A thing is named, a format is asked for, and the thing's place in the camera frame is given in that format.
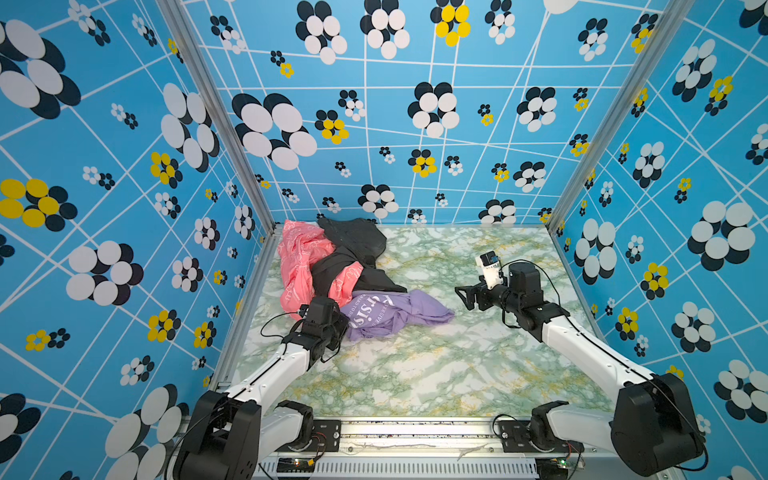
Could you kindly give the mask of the purple printed cloth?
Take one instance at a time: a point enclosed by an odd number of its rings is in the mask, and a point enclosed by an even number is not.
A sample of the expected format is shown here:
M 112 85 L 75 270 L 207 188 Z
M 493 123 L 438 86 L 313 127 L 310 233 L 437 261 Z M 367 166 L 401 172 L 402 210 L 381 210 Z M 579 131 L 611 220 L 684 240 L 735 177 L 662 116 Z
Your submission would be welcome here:
M 421 290 L 356 291 L 341 312 L 349 320 L 352 342 L 390 337 L 409 325 L 439 326 L 455 318 L 453 310 Z

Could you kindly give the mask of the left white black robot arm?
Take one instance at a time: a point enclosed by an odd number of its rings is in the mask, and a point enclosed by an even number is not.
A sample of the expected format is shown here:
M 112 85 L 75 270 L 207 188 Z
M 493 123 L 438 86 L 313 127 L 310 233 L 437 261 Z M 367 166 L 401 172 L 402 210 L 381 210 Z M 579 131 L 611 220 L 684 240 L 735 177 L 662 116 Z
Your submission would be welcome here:
M 312 299 L 298 315 L 275 353 L 254 373 L 199 398 L 165 479 L 250 479 L 277 449 L 311 442 L 313 409 L 278 397 L 325 352 L 340 350 L 349 319 L 328 297 Z

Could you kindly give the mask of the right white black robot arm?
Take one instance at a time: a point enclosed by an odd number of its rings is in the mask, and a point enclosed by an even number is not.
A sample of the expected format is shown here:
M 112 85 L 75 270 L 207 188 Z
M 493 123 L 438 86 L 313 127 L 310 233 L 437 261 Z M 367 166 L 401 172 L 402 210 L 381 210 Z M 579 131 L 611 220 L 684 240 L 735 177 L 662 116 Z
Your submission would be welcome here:
M 502 263 L 493 251 L 477 257 L 476 284 L 454 291 L 468 310 L 499 308 L 516 327 L 575 365 L 612 402 L 611 413 L 566 401 L 534 408 L 526 435 L 542 452 L 566 442 L 609 451 L 635 474 L 650 477 L 685 462 L 707 459 L 704 435 L 696 425 L 689 391 L 674 374 L 642 367 L 577 325 L 559 302 L 545 300 L 547 274 L 527 260 Z

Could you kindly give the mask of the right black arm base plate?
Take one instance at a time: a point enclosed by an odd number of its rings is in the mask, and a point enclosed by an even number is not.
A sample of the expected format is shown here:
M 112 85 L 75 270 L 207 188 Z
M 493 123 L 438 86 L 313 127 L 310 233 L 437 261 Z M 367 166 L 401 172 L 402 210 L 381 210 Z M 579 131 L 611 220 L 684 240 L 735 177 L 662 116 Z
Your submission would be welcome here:
M 545 447 L 536 446 L 528 430 L 528 421 L 503 417 L 493 422 L 492 431 L 500 440 L 504 453 L 541 453 L 565 457 L 584 452 L 584 445 L 573 441 L 557 440 Z

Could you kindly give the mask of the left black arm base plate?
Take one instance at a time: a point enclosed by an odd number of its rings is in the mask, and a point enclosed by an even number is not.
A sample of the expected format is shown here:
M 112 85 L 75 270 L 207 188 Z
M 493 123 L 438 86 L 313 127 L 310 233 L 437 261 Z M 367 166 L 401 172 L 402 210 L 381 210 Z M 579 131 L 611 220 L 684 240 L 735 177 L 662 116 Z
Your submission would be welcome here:
M 342 421 L 339 419 L 316 419 L 313 421 L 309 440 L 298 445 L 283 445 L 277 452 L 338 452 L 342 436 Z

